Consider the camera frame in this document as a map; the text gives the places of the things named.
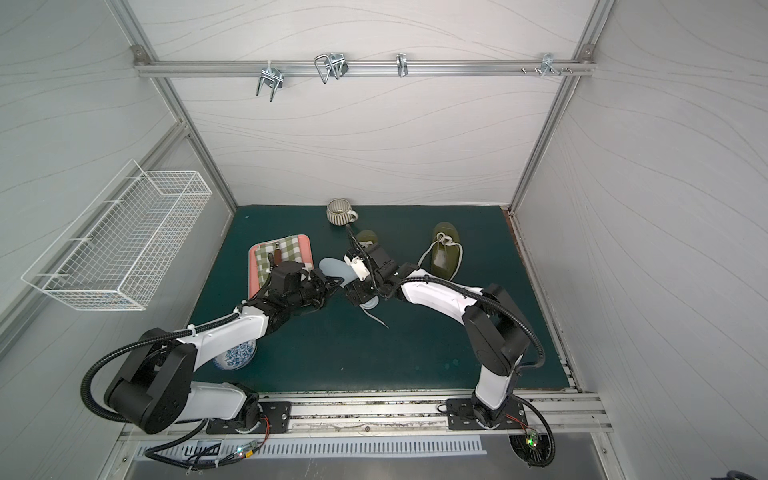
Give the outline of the light blue insole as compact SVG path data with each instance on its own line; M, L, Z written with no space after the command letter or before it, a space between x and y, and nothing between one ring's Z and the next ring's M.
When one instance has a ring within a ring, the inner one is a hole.
M354 306L371 310L379 304L372 281L360 280L353 268L343 260L324 258L319 262L319 269L326 277L342 279L341 289L347 300Z

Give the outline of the olive green shoe white laces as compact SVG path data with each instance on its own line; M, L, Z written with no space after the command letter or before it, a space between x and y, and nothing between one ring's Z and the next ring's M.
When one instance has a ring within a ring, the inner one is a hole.
M377 234L372 230L363 230L356 234L356 239L363 247L368 247L376 244L378 242L378 236ZM362 304L360 308L362 309L363 313L368 316L369 318L373 319L380 325L384 326L385 328L389 328L389 326L378 317L374 316L371 313L371 310L378 305L379 299L377 297L374 297L369 302Z

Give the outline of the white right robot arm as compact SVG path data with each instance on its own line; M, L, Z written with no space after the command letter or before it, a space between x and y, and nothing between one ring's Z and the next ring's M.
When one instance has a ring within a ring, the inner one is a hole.
M546 352L510 294L491 284L471 288L432 275L412 263L399 264L379 244L364 246L351 227L344 262L355 271L351 283L362 303L397 299L434 310L461 324L481 365L472 394L478 415L498 415L512 397L524 370L544 365Z

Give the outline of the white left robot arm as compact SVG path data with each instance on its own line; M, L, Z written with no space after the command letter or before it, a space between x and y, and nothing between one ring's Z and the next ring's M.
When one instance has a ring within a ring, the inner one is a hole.
M230 314L172 332L148 330L99 359L81 381L81 400L96 416L132 423L147 434L194 420L219 420L229 431L250 433L264 422L258 393L232 383L199 382L195 372L235 347L276 332L300 311L322 309L355 277L337 259L326 258L312 269L283 262Z

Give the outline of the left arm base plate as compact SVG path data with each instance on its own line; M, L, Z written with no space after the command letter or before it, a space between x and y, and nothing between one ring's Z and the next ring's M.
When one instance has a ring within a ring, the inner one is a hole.
M249 435L285 433L292 404L287 401L249 401L232 419L211 420L206 426L209 435Z

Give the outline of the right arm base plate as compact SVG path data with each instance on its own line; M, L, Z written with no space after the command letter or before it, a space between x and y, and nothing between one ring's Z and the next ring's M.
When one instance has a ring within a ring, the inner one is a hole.
M448 429L451 431L491 431L491 430L524 430L528 421L523 405L520 402L507 400L497 411L486 412L485 405L475 405L470 398L449 398L440 403L436 410L447 418Z

